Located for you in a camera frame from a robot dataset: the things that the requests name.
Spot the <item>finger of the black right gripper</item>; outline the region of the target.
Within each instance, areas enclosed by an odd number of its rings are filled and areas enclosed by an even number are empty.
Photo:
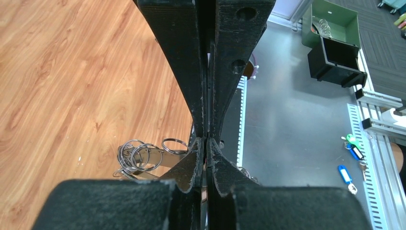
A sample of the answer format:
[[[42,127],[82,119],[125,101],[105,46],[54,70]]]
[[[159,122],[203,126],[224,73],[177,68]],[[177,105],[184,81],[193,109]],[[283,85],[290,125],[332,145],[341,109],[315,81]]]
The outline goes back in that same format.
[[[195,0],[138,0],[136,6],[157,39],[191,113],[196,136],[205,135],[204,54]]]
[[[219,140],[224,118],[253,49],[266,30],[273,0],[215,1],[214,49],[211,57],[210,136]]]

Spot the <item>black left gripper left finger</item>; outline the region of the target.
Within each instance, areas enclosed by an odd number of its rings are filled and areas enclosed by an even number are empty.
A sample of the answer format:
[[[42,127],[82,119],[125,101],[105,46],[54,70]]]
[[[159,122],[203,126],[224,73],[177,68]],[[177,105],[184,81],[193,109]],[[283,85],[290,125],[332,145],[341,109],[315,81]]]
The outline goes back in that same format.
[[[49,194],[34,230],[198,230],[204,140],[157,180],[66,180]]]

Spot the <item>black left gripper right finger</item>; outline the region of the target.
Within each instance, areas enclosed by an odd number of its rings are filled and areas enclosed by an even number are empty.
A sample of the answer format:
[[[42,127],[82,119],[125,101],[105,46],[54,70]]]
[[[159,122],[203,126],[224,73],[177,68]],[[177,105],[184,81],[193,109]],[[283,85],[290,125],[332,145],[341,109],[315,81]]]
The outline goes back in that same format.
[[[370,230],[360,202],[338,187],[266,187],[206,141],[211,230]]]

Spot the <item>metal key holder plate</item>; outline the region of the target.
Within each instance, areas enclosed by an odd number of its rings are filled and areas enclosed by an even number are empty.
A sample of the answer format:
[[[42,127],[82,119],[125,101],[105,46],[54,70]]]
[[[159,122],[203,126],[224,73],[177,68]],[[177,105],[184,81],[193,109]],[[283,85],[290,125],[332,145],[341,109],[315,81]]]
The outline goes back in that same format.
[[[177,142],[186,149],[174,150],[168,148],[166,142]],[[190,147],[182,140],[165,138],[162,147],[132,139],[118,147],[117,159],[120,169],[113,173],[113,177],[125,177],[130,180],[154,180],[157,175],[151,174],[158,167],[173,168],[190,151]]]

